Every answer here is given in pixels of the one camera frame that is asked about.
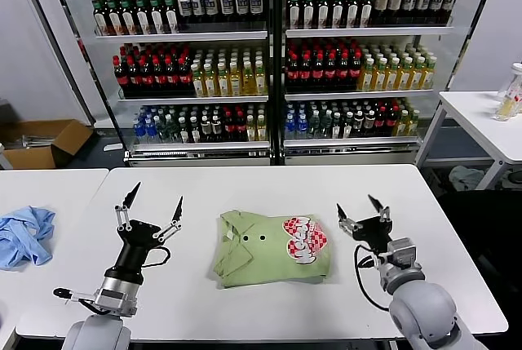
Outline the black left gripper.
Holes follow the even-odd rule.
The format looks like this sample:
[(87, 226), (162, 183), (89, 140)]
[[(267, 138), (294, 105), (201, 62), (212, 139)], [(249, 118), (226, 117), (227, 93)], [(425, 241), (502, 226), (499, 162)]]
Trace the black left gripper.
[(117, 218), (117, 234), (123, 241), (122, 250), (116, 263), (105, 271), (105, 277), (120, 281), (143, 281), (142, 267), (149, 251), (163, 245), (167, 239), (181, 228), (182, 205), (184, 197), (179, 198), (177, 207), (170, 222), (163, 228), (136, 219), (130, 219), (129, 210), (139, 191), (138, 182), (125, 195), (122, 204), (114, 207)]

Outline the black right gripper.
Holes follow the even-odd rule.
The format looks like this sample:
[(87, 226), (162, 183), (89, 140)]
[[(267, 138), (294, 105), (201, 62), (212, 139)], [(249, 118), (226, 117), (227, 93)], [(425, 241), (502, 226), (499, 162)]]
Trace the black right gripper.
[(368, 198), (379, 216), (355, 221), (349, 218), (337, 203), (338, 226), (354, 240), (366, 242), (374, 253), (384, 253), (387, 252), (387, 244), (392, 240), (390, 238), (392, 231), (390, 207), (384, 206), (370, 194)]

